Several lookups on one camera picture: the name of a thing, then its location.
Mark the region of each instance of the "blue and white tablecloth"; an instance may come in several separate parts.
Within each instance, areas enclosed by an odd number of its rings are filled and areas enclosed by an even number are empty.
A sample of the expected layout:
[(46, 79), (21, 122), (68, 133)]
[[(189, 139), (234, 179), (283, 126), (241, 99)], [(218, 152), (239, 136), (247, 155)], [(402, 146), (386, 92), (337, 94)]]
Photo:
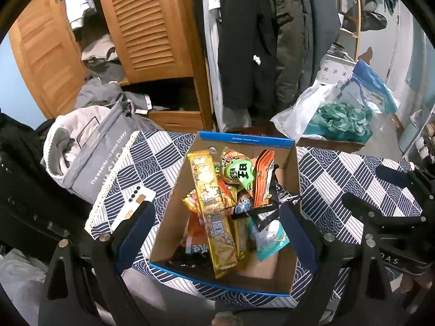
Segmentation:
[[(299, 261), (290, 296), (264, 296), (240, 293), (192, 282), (151, 267), (148, 258), (160, 221), (175, 185), (183, 159), (195, 135), (159, 131), (135, 132), (111, 174), (103, 185), (86, 223), (86, 230), (97, 238), (111, 233), (110, 226), (140, 183), (156, 191), (156, 221), (146, 238), (133, 268), (169, 287), (205, 297), (243, 306), (295, 307), (311, 279), (311, 273)], [(341, 203), (344, 192), (363, 198), (388, 216), (420, 215), (421, 208), (408, 189), (401, 190), (375, 177), (375, 169), (383, 164), (399, 171), (408, 171), (405, 162), (394, 162), (365, 155), (355, 155), (318, 148), (297, 148), (302, 194), (302, 210), (322, 233), (331, 232), (341, 241), (360, 243), (363, 224), (354, 218)], [(393, 280), (397, 272), (389, 270)], [(347, 270), (342, 269), (331, 299), (343, 292)]]

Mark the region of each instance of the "wooden drawer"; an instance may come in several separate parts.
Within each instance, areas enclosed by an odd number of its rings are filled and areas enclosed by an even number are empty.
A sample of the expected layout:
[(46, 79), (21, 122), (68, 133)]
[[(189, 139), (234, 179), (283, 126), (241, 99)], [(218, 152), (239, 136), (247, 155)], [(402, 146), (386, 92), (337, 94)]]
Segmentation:
[(196, 133), (204, 129), (200, 112), (151, 110), (148, 118), (167, 131)]

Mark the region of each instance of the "white plastic bag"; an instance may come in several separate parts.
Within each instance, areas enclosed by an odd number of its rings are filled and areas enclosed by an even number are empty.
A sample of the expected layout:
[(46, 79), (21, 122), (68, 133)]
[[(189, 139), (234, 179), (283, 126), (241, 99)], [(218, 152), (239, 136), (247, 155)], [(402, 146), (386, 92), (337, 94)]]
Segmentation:
[(310, 88), (303, 91), (291, 108), (275, 115), (271, 122), (280, 133), (294, 139), (297, 143), (320, 104), (325, 101), (335, 86), (335, 84), (322, 86), (315, 80)]

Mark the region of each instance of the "louvered door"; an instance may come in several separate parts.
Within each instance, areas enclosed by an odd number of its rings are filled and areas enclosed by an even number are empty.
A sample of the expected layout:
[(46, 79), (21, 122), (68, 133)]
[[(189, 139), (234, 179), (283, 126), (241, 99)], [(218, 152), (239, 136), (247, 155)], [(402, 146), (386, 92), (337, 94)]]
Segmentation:
[(177, 0), (101, 0), (130, 83), (192, 77)]
[(72, 37), (60, 0), (32, 0), (9, 31), (21, 76), (47, 118), (73, 110), (88, 75)]

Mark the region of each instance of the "white shoe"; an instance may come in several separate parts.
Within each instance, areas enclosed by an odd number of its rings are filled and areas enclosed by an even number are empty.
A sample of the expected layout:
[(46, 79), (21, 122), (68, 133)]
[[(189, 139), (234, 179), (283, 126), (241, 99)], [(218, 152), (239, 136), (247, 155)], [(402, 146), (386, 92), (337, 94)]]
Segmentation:
[(419, 137), (415, 140), (415, 146), (418, 151), (421, 151), (426, 144), (427, 142), (424, 137)]
[(429, 149), (427, 147), (424, 147), (420, 152), (421, 159), (425, 159), (429, 155)]

